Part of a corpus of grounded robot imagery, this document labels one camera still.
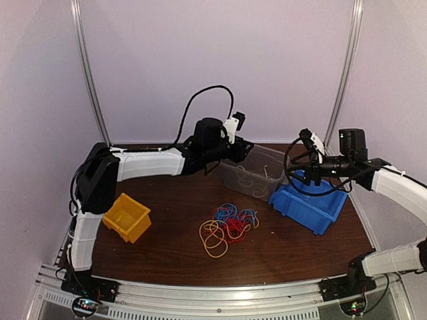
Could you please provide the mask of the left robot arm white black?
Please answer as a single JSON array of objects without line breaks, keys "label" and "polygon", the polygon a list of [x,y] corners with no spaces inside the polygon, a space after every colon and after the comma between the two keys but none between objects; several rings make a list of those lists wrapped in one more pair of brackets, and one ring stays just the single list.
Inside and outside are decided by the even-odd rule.
[{"label": "left robot arm white black", "polygon": [[140,177],[192,175],[223,160],[240,163],[254,147],[236,135],[243,122],[239,113],[225,122],[203,118],[183,143],[155,149],[95,144],[71,180],[69,211],[73,220],[65,264],[70,286],[82,296],[96,289],[91,268],[101,223],[130,243],[135,243],[151,225],[147,207],[126,194],[115,195],[117,183]]}]

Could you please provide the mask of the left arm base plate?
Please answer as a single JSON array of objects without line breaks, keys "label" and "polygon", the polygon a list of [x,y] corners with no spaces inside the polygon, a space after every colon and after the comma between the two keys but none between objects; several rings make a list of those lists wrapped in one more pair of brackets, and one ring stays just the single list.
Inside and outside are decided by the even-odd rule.
[{"label": "left arm base plate", "polygon": [[90,272],[66,272],[61,290],[74,295],[88,297],[94,301],[114,303],[119,283],[93,277]]}]

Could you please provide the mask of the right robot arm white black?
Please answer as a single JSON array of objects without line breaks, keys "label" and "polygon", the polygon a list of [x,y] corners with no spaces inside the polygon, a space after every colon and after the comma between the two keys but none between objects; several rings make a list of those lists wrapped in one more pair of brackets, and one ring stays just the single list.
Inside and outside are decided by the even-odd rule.
[{"label": "right robot arm white black", "polygon": [[[339,185],[321,192],[321,197],[355,182],[368,191],[389,198],[421,222],[426,222],[426,185],[381,158],[369,159],[363,129],[339,131],[339,156],[326,155],[324,144],[309,129],[301,130],[295,142],[303,143],[305,151],[294,158],[284,157],[284,173],[298,193],[310,195],[310,192],[300,189],[296,181],[304,185],[319,185],[327,177],[342,180]],[[369,278],[389,273],[425,271],[426,240],[421,239],[353,260],[349,264],[348,274],[342,279],[342,289],[353,295],[367,284]]]}]

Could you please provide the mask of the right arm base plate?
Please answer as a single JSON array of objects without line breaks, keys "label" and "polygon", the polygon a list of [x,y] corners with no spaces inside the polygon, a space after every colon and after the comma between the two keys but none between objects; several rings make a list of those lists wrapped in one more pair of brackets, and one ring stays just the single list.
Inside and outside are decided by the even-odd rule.
[{"label": "right arm base plate", "polygon": [[337,278],[324,277],[318,286],[324,302],[360,296],[377,288],[372,278],[363,278],[359,281],[351,280],[347,275]]}]

